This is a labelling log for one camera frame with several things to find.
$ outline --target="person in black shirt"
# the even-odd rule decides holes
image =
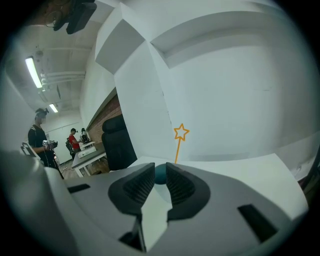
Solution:
[[[42,108],[37,109],[35,112],[35,122],[28,132],[28,142],[30,147],[37,153],[40,160],[43,162],[45,167],[55,168],[59,171],[62,179],[64,178],[59,170],[59,167],[55,161],[54,152],[48,150],[43,146],[43,141],[47,140],[44,130],[41,128],[41,124],[46,119],[47,112]]]

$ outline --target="desk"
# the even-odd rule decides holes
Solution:
[[[142,156],[131,166],[174,160]],[[178,164],[237,179],[269,199],[293,220],[308,211],[305,195],[290,170],[276,154],[233,161],[178,161]],[[165,185],[155,184],[142,207],[142,230],[147,251],[167,229],[167,212],[172,208]]]
[[[86,166],[106,156],[105,147],[102,143],[96,144],[95,149],[96,149],[95,152],[92,152],[91,154],[87,154],[81,158],[78,157],[79,152],[75,154],[73,163],[72,163],[72,168],[76,171],[79,177],[83,177],[83,174],[80,171],[81,168],[84,168],[86,174],[90,176],[90,173],[88,172],[88,169]]]

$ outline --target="black office chair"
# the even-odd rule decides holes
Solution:
[[[104,121],[101,136],[111,171],[125,169],[137,160],[123,115]]]

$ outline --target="camera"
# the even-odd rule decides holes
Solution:
[[[44,140],[42,145],[47,148],[48,150],[53,150],[58,146],[58,142],[54,140]]]

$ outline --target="brick wall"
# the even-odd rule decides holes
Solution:
[[[118,99],[118,95],[114,96],[107,105],[100,111],[97,117],[93,120],[92,124],[86,130],[89,133],[90,139],[93,142],[100,143],[101,135],[104,133],[102,131],[102,124],[104,121],[110,118],[121,115],[121,108]]]

